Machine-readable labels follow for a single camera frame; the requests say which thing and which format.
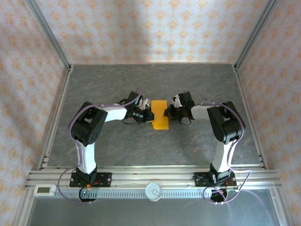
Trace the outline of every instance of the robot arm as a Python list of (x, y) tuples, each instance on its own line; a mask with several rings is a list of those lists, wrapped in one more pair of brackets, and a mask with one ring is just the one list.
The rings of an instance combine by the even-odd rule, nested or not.
[[(121, 103), (127, 104), (137, 96), (137, 93), (131, 92), (129, 97), (123, 99)], [(85, 102), (79, 111), (88, 105), (92, 105), (92, 103)], [(152, 121), (154, 120), (154, 114), (151, 112), (149, 105), (150, 100), (144, 100), (143, 97), (140, 96), (130, 105), (117, 105), (105, 108), (91, 107), (78, 117), (71, 129), (71, 135), (80, 146), (77, 150), (79, 166), (76, 168), (76, 172), (82, 181), (84, 181), (82, 184), (91, 185), (95, 182), (97, 166), (95, 162), (94, 146), (104, 123), (112, 120), (125, 120), (128, 118), (134, 118), (137, 123)]]
[[(231, 145), (242, 133), (238, 119), (222, 106), (195, 105), (189, 92), (176, 95), (173, 101), (174, 104), (170, 105), (164, 113), (169, 119), (180, 121), (186, 117), (190, 120), (205, 119), (211, 122), (214, 135), (218, 140), (215, 157), (210, 164), (209, 175), (211, 182), (217, 184), (230, 177), (231, 171), (227, 163), (227, 156)], [(231, 101), (223, 104), (231, 108), (239, 116)], [(231, 164), (232, 154), (233, 151), (230, 153), (229, 164)]]

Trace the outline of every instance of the floral wallpaper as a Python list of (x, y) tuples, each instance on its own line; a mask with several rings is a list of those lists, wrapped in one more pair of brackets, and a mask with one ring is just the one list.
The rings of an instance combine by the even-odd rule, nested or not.
[(37, 2), (70, 64), (233, 64), (268, 0)]
[(0, 4), (0, 225), (40, 158), (63, 66), (24, 0)]
[(240, 76), (271, 169), (301, 225), (301, 4), (278, 3)]

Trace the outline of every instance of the yellow object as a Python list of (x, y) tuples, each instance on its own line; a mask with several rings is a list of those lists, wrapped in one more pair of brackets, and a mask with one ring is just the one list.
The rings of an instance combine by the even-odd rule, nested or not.
[(151, 112), (155, 115), (155, 120), (151, 122), (154, 129), (169, 129), (168, 118), (164, 116), (165, 109), (167, 109), (167, 100), (151, 101)]

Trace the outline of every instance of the enclosure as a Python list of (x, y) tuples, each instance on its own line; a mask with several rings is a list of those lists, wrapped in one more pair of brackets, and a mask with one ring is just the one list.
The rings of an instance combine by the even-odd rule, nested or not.
[[(1, 225), (301, 224), (300, 11), (297, 0), (5, 1)], [(233, 102), (246, 132), (232, 166), (253, 171), (233, 202), (206, 203), (192, 178), (216, 150), (203, 120), (169, 121), (169, 130), (107, 122), (95, 161), (112, 182), (92, 189), (98, 202), (34, 195), (77, 165), (68, 125), (82, 104), (117, 103), (137, 88), (168, 105), (187, 91)], [(239, 186), (246, 176), (236, 172)], [(70, 178), (62, 191), (75, 199)], [(163, 189), (158, 202), (145, 196), (150, 182)]]

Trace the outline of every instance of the black mounting plate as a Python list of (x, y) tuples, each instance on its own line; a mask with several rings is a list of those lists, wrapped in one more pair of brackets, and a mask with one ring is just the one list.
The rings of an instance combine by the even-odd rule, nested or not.
[(209, 187), (209, 186), (221, 186), (221, 187), (234, 186), (234, 187), (237, 187), (234, 172), (230, 173), (229, 178), (224, 179), (222, 182), (217, 183), (217, 184), (213, 184), (209, 181), (209, 172), (196, 172), (196, 173), (194, 173), (193, 178), (194, 178), (196, 187)]
[[(97, 172), (96, 181), (100, 180), (99, 184), (93, 187), (110, 187), (112, 182), (112, 173)], [(83, 180), (76, 172), (71, 173), (70, 187), (86, 187), (87, 182)]]

